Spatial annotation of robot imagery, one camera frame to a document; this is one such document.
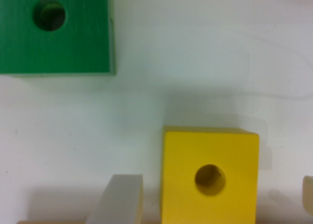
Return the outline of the cream gripper right finger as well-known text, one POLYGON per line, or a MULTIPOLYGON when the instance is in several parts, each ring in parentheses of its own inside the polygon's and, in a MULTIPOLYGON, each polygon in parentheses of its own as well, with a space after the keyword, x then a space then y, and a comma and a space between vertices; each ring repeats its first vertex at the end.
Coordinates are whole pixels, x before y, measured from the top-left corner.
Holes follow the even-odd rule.
POLYGON ((303 178, 302 204, 305 211, 313 215, 313 176, 305 176, 303 178))

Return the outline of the cream gripper left finger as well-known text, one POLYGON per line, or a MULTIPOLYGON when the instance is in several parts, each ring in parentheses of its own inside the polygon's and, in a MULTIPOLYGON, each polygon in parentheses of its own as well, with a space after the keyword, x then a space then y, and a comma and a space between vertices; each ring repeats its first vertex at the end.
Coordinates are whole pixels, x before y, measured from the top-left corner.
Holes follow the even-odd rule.
POLYGON ((141 224, 143 176, 115 174, 86 224, 141 224))

